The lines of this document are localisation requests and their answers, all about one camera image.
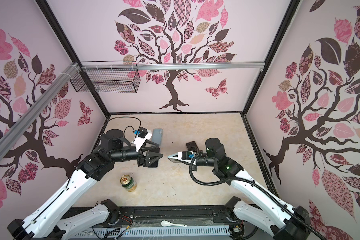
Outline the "black smartphone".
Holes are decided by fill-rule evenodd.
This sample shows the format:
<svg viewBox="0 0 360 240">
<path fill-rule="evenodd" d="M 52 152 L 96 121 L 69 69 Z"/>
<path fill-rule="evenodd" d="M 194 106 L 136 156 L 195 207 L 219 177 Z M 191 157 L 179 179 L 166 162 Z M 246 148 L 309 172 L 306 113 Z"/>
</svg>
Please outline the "black smartphone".
<svg viewBox="0 0 360 240">
<path fill-rule="evenodd" d="M 160 154 L 160 148 L 149 151 L 149 161 L 148 161 L 148 167 L 149 168 L 156 168 L 159 165 L 159 154 Z"/>
</svg>

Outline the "phone with white case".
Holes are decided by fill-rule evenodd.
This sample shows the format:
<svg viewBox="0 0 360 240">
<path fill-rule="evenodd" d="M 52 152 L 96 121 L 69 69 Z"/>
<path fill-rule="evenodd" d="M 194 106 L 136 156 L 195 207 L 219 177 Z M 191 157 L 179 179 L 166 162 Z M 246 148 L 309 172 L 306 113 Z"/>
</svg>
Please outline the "phone with white case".
<svg viewBox="0 0 360 240">
<path fill-rule="evenodd" d="M 177 152 L 176 154 L 172 154 L 168 156 L 168 160 L 170 160 L 173 163 L 185 163 L 186 160 L 182 157 L 183 152 Z"/>
</svg>

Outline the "light blue phone case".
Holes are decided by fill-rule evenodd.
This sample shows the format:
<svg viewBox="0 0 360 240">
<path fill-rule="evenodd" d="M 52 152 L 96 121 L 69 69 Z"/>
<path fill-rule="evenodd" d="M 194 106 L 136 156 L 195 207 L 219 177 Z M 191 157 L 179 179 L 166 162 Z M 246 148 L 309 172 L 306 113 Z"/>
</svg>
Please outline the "light blue phone case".
<svg viewBox="0 0 360 240">
<path fill-rule="evenodd" d="M 152 142 L 160 146 L 162 144 L 163 129 L 154 129 L 152 135 Z"/>
</svg>

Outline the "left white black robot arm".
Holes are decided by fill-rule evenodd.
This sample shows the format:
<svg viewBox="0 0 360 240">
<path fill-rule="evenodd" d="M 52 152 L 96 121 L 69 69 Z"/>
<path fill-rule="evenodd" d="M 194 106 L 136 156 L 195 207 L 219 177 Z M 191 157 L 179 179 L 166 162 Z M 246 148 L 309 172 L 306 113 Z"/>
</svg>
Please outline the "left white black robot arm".
<svg viewBox="0 0 360 240">
<path fill-rule="evenodd" d="M 151 141 L 153 133 L 145 128 L 135 131 L 132 143 L 121 130 L 113 129 L 101 136 L 101 143 L 82 160 L 71 177 L 36 211 L 23 220 L 8 225 L 14 240 L 68 240 L 97 224 L 116 224 L 120 208 L 110 199 L 64 219 L 64 214 L 91 187 L 98 183 L 115 163 L 137 161 L 138 166 L 153 167 L 162 154 L 154 152 L 159 144 Z"/>
</svg>

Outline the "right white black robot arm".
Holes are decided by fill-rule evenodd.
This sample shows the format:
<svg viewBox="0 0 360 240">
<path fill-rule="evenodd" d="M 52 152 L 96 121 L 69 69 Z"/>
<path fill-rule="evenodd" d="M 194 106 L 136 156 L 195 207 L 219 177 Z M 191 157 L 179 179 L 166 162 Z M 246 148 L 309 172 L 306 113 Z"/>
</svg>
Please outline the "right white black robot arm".
<svg viewBox="0 0 360 240">
<path fill-rule="evenodd" d="M 228 218 L 245 221 L 263 230 L 275 240 L 306 240 L 312 230 L 309 213 L 303 207 L 293 207 L 259 184 L 239 163 L 227 156 L 225 147 L 217 138 L 207 139 L 206 151 L 178 152 L 175 160 L 189 166 L 191 179 L 202 186 L 229 186 L 246 195 L 255 206 L 239 198 L 228 204 Z M 198 180 L 193 171 L 197 167 L 212 167 L 219 178 L 215 182 Z"/>
</svg>

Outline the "phone with pink case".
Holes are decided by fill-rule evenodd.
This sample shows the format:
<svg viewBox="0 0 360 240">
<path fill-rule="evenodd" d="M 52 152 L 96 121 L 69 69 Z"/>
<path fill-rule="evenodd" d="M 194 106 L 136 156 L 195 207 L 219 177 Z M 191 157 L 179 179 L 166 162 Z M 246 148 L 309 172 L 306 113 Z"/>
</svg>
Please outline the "phone with pink case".
<svg viewBox="0 0 360 240">
<path fill-rule="evenodd" d="M 191 141 L 191 142 L 186 143 L 186 147 L 187 147 L 187 150 L 189 152 L 196 152 L 197 153 L 197 152 L 200 151 L 200 149 L 199 149 L 199 147 L 198 147 L 198 145 L 197 145 L 197 143 L 195 141 Z"/>
</svg>

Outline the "green gold drink can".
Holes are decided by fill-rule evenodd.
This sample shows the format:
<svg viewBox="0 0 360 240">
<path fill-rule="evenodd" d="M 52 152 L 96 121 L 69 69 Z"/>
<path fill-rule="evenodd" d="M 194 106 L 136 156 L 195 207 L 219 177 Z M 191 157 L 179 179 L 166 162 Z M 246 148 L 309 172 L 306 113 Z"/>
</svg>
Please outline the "green gold drink can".
<svg viewBox="0 0 360 240">
<path fill-rule="evenodd" d="M 128 192 L 133 192 L 137 188 L 137 183 L 130 175 L 123 175 L 120 179 L 120 183 L 122 187 Z"/>
</svg>

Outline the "white plastic spoon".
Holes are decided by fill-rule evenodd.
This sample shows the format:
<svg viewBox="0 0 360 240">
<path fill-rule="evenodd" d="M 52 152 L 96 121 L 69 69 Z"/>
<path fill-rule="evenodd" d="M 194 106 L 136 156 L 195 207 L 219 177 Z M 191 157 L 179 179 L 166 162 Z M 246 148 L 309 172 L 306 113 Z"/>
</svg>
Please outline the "white plastic spoon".
<svg viewBox="0 0 360 240">
<path fill-rule="evenodd" d="M 187 225 L 184 225 L 184 224 L 175 224 L 175 223 L 171 223 L 169 221 L 161 221 L 161 225 L 162 227 L 182 227 L 182 228 L 186 228 Z"/>
</svg>

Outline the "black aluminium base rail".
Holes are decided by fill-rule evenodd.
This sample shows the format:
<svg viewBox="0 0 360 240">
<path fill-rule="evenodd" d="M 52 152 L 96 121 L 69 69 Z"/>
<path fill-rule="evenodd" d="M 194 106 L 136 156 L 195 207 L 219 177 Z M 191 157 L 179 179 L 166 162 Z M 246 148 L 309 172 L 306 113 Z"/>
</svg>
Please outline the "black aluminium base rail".
<svg viewBox="0 0 360 240">
<path fill-rule="evenodd" d="M 185 220 L 196 223 L 211 220 L 213 225 L 242 223 L 241 220 L 234 219 L 233 213 L 224 205 L 120 207 L 120 212 L 122 219 L 115 224 L 116 226 L 159 220 Z"/>
</svg>

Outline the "back aluminium wall rail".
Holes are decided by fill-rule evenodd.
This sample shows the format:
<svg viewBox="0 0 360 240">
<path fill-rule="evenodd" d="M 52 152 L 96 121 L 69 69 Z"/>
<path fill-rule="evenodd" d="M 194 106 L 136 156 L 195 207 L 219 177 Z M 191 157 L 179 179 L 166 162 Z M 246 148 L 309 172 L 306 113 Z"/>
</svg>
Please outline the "back aluminium wall rail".
<svg viewBox="0 0 360 240">
<path fill-rule="evenodd" d="M 109 64 L 101 65 L 101 62 L 89 62 L 81 69 L 88 70 L 133 70 L 133 71 L 157 71 L 157 70 L 199 70 L 199 69 L 263 69 L 264 62 L 228 62 L 228 63 L 185 63 L 185 64 Z"/>
</svg>

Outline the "aluminium wall rail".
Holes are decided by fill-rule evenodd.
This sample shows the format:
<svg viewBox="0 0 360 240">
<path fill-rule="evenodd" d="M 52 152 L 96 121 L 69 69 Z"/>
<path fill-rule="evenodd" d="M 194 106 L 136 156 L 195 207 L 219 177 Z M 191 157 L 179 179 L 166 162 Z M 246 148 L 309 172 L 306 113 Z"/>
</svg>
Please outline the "aluminium wall rail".
<svg viewBox="0 0 360 240">
<path fill-rule="evenodd" d="M 77 63 L 71 63 L 51 84 L 44 94 L 32 104 L 27 112 L 11 127 L 7 134 L 0 139 L 0 161 L 7 152 L 16 144 L 19 138 L 26 132 L 33 121 L 42 113 L 42 110 L 50 103 L 58 91 L 78 73 L 80 67 Z"/>
<path fill-rule="evenodd" d="M 101 62 L 89 62 L 81 69 L 88 70 L 133 70 L 133 71 L 157 71 L 157 70 L 199 70 L 199 69 L 263 69 L 264 62 L 228 62 L 228 63 L 185 63 L 185 64 L 109 64 L 101 65 Z"/>
</svg>

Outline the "left aluminium wall rail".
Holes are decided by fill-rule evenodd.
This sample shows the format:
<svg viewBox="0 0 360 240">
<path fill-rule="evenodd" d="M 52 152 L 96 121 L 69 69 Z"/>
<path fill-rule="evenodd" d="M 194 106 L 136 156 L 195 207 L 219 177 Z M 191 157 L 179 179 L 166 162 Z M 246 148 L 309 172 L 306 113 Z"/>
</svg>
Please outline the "left aluminium wall rail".
<svg viewBox="0 0 360 240">
<path fill-rule="evenodd" d="M 27 112 L 11 127 L 7 134 L 0 139 L 0 161 L 7 152 L 16 144 L 19 138 L 26 132 L 33 121 L 42 113 L 42 110 L 50 103 L 58 91 L 78 73 L 80 67 L 77 63 L 71 63 L 51 84 L 44 94 L 32 104 Z"/>
</svg>

